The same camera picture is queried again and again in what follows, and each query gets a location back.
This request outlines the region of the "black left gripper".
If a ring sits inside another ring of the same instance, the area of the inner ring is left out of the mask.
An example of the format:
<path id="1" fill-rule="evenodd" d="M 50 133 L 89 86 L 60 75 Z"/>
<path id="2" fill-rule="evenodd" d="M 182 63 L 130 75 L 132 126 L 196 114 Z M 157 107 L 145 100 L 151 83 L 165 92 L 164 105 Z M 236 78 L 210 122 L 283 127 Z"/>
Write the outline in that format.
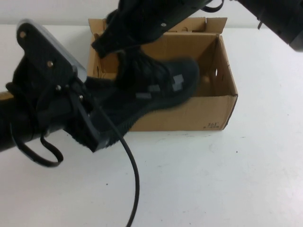
<path id="1" fill-rule="evenodd" d="M 109 94 L 109 81 L 88 79 L 82 83 L 74 80 L 58 87 L 50 82 L 38 83 L 35 88 L 36 127 L 43 134 L 63 129 L 92 152 L 104 148 L 109 137 L 93 122 L 98 107 L 91 101 L 92 94 L 100 104 Z"/>

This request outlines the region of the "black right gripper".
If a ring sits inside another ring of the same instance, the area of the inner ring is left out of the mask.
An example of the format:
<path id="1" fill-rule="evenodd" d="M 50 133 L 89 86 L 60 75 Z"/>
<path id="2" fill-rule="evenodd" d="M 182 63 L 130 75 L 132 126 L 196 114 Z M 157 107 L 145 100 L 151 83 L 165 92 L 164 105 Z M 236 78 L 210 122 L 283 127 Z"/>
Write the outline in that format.
<path id="1" fill-rule="evenodd" d="M 107 17 L 105 32 L 92 48 L 102 59 L 114 52 L 143 57 L 142 44 L 157 40 L 176 24 L 205 8 L 208 0 L 121 0 Z"/>

